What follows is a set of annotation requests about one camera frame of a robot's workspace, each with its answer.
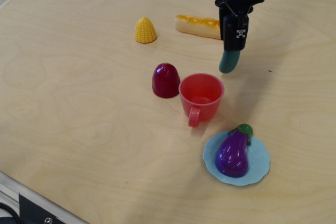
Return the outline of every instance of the teal object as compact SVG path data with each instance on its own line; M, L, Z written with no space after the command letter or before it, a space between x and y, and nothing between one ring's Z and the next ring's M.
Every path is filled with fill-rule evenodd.
M230 73L235 69L235 67L238 64L240 56L240 50L239 51L225 51L223 53L222 60L219 64L219 70L222 73Z
M227 139L230 131L219 132L211 137L205 144L203 160L207 170L219 181L235 186L246 186L259 182L269 171L270 156L265 145L254 136L252 145L247 146L248 171L240 178L225 176L216 167L216 154L223 140Z

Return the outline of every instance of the black cable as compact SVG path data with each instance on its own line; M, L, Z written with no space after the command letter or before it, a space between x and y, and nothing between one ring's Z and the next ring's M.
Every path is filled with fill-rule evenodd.
M17 224L21 224L20 217L19 217L19 215L17 215L17 213L14 211L13 208L11 208L10 206L8 206L8 205L6 205L6 204L3 204L3 203L1 203L1 202L0 202L0 208L1 208L1 209L4 209L4 210L7 211L7 212L9 212L10 215L13 216L13 218L14 218L14 220L15 220L15 222L16 222Z

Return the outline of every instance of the cup handle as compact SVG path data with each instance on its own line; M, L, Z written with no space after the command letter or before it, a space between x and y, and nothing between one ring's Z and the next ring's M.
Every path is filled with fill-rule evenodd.
M199 113L201 112L200 107L192 106L190 109L190 114L189 114L189 126L191 127L198 127L199 125Z

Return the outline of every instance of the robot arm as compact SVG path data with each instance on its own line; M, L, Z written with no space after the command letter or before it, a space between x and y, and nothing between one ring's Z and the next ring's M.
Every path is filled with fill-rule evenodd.
M248 14L253 5L264 0L216 0L219 7L220 36L224 41L224 54L219 70L229 73L236 67L240 51L245 47L248 31Z

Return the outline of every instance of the toy food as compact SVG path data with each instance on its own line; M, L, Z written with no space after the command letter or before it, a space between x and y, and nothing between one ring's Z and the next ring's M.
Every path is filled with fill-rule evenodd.
M149 43L156 40L157 35L154 26L148 18L142 17L138 20L134 29L134 37L140 43Z
M177 69L169 64L159 64L153 74L153 92L162 98L171 98L179 94L180 76Z
M253 129L241 124L230 132L216 155L216 167L229 177L243 177L248 170L247 145L251 144Z
M175 17L175 28L187 34L221 39L219 20L213 18L177 15Z

